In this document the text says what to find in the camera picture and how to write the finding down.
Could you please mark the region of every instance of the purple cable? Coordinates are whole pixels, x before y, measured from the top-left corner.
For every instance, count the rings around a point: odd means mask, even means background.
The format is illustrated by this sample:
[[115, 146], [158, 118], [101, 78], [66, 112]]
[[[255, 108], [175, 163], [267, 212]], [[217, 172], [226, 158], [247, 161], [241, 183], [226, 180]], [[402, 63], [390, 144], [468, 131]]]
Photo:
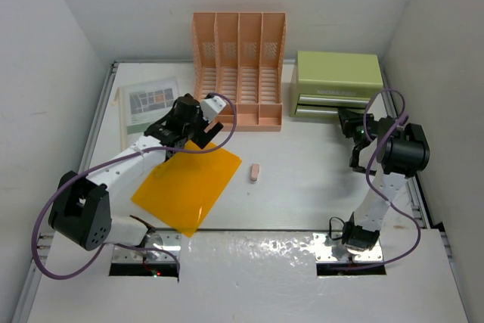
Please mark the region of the purple cable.
[[[44, 274], [45, 276], [47, 276], [51, 279], [54, 279], [54, 280], [67, 280], [67, 279], [73, 278], [73, 277], [81, 274], [82, 272], [84, 272], [98, 258], [99, 254], [101, 253], [101, 251], [104, 247], [104, 244], [102, 244], [99, 247], [98, 251], [96, 251], [94, 256], [82, 268], [80, 268], [79, 270], [77, 270], [75, 272], [67, 274], [67, 275], [57, 275], [53, 272], [48, 271], [47, 268], [42, 264], [42, 261], [40, 260], [39, 252], [37, 251], [37, 237], [39, 236], [39, 229], [40, 229], [40, 225], [42, 224], [42, 220], [44, 219], [45, 214], [47, 213], [47, 211], [51, 207], [51, 205], [54, 203], [54, 201], [73, 183], [80, 180], [81, 178], [86, 177], [89, 173], [95, 172], [96, 170], [99, 170], [99, 169], [103, 169], [103, 168], [110, 166], [112, 164], [120, 163], [120, 162], [123, 162], [125, 160], [131, 159], [133, 157], [137, 157], [138, 155], [143, 154], [143, 153], [149, 153], [151, 151], [174, 151], [174, 152], [188, 153], [188, 154], [206, 154], [206, 153], [211, 153], [213, 151], [216, 151], [216, 150], [222, 148], [224, 145], [226, 145], [228, 143], [228, 141], [234, 135], [235, 128], [237, 127], [237, 110], [235, 109], [234, 103], [229, 98], [227, 98], [226, 96], [219, 94], [219, 93], [216, 93], [216, 92], [211, 92], [211, 95], [215, 95], [215, 96], [219, 96], [220, 98], [223, 98], [225, 101], [227, 101], [227, 103], [230, 105], [232, 111], [234, 112], [234, 124], [232, 125], [231, 131], [229, 132], [227, 138], [222, 143], [217, 145], [216, 147], [206, 149], [206, 150], [203, 150], [203, 151], [190, 151], [190, 150], [186, 150], [186, 149], [171, 148], [171, 147], [165, 147], [165, 146], [146, 148], [146, 149], [143, 149], [140, 152], [135, 152], [133, 154], [125, 155], [124, 157], [119, 157], [119, 158], [116, 158], [116, 159], [108, 160], [107, 162], [99, 164], [98, 166], [93, 166], [92, 168], [89, 168], [89, 169], [85, 170], [84, 172], [81, 172], [80, 174], [76, 175], [75, 177], [69, 179], [69, 181], [64, 183], [62, 186], [59, 187], [59, 189], [57, 189], [55, 191], [55, 193], [52, 195], [52, 197], [50, 197], [48, 199], [47, 203], [41, 209], [39, 216], [37, 217], [36, 223], [33, 226], [32, 237], [30, 239], [30, 250], [32, 251], [33, 261], [37, 265], [37, 268], [39, 268], [39, 270], [41, 271], [42, 274]], [[142, 247], [138, 247], [137, 249], [149, 251], [149, 250], [154, 249], [154, 248], [143, 249]], [[160, 251], [161, 253], [166, 253], [167, 255], [170, 255], [175, 260], [175, 263], [176, 263], [176, 266], [177, 266], [177, 272], [179, 272], [180, 264], [179, 264], [179, 261], [176, 259], [176, 257], [174, 255], [172, 255], [170, 252], [165, 251], [165, 250], [161, 250], [161, 249], [155, 249], [155, 250]]]
[[370, 106], [373, 104], [375, 98], [377, 97], [377, 95], [379, 95], [380, 93], [382, 92], [396, 92], [397, 94], [400, 95], [400, 97], [402, 98], [402, 111], [400, 112], [399, 116], [396, 118], [395, 122], [393, 123], [393, 125], [388, 129], [388, 131], [386, 132], [386, 134], [382, 137], [382, 139], [380, 140], [380, 142], [377, 144], [377, 147], [375, 148], [375, 151], [373, 152], [373, 154], [371, 155], [371, 158], [370, 158], [370, 161], [368, 162], [368, 166], [366, 168], [366, 173], [365, 173], [365, 178], [366, 178], [366, 182], [368, 183], [368, 185], [370, 186], [370, 188], [376, 193], [378, 194], [380, 197], [382, 197], [386, 202], [389, 203], [389, 205], [397, 212], [399, 213], [400, 215], [410, 219], [414, 224], [415, 224], [415, 227], [417, 228], [417, 240], [415, 241], [414, 245], [407, 251], [405, 251], [402, 255], [398, 255], [397, 257], [394, 257], [392, 259], [389, 259], [387, 261], [383, 261], [383, 262], [378, 262], [378, 263], [375, 263], [375, 264], [370, 264], [370, 265], [365, 265], [365, 266], [356, 266], [356, 267], [349, 267], [349, 268], [334, 268], [334, 270], [340, 270], [340, 271], [347, 271], [347, 270], [365, 270], [365, 269], [373, 269], [373, 268], [377, 268], [379, 266], [384, 266], [386, 264], [390, 264], [391, 262], [395, 262], [395, 261], [398, 261], [400, 259], [403, 259], [404, 257], [410, 255], [411, 253], [413, 253], [415, 251], [415, 249], [417, 249], [417, 246], [418, 244], [420, 243], [420, 239], [422, 237], [422, 231], [420, 230], [420, 226], [418, 225], [418, 221], [408, 215], [407, 213], [401, 211], [399, 208], [397, 208], [392, 202], [389, 201], [389, 199], [386, 197], [385, 194], [381, 193], [374, 185], [373, 183], [371, 183], [371, 180], [370, 180], [370, 170], [371, 170], [371, 166], [373, 165], [375, 159], [377, 159], [377, 155], [380, 153], [380, 150], [382, 149], [382, 147], [386, 144], [386, 142], [388, 141], [389, 137], [391, 136], [391, 134], [396, 130], [396, 128], [399, 126], [399, 125], [404, 125], [407, 120], [408, 120], [408, 115], [405, 113], [405, 98], [403, 97], [402, 93], [400, 91], [397, 91], [397, 90], [394, 90], [394, 89], [384, 89], [378, 93], [376, 93], [372, 98], [371, 100], [368, 102], [368, 105], [367, 107], [365, 108], [365, 112], [363, 113], [363, 123], [365, 125], [365, 134], [366, 134], [366, 137], [369, 141], [372, 141], [371, 140], [371, 137], [370, 135], [368, 134], [368, 131], [366, 129], [366, 115], [368, 113], [368, 110], [370, 109]]
[[365, 111], [363, 113], [363, 130], [365, 131], [366, 139], [368, 139], [369, 141], [373, 141], [373, 139], [371, 138], [370, 133], [368, 132], [368, 128], [367, 128], [367, 124], [366, 124], [366, 116], [368, 114], [368, 111], [370, 110], [371, 105], [373, 105], [374, 101], [377, 99], [377, 96], [379, 94], [383, 94], [384, 92], [390, 92], [390, 93], [391, 92], [394, 92], [398, 96], [400, 96], [400, 98], [402, 99], [402, 110], [400, 111], [400, 114], [397, 116], [397, 119], [399, 119], [400, 117], [402, 117], [403, 113], [405, 112], [405, 105], [406, 105], [405, 97], [403, 96], [403, 94], [399, 90], [395, 90], [395, 89], [383, 89], [383, 90], [380, 90], [379, 92], [377, 92], [376, 94], [374, 94], [373, 96], [371, 96], [371, 99], [367, 103], [367, 105], [365, 107]]

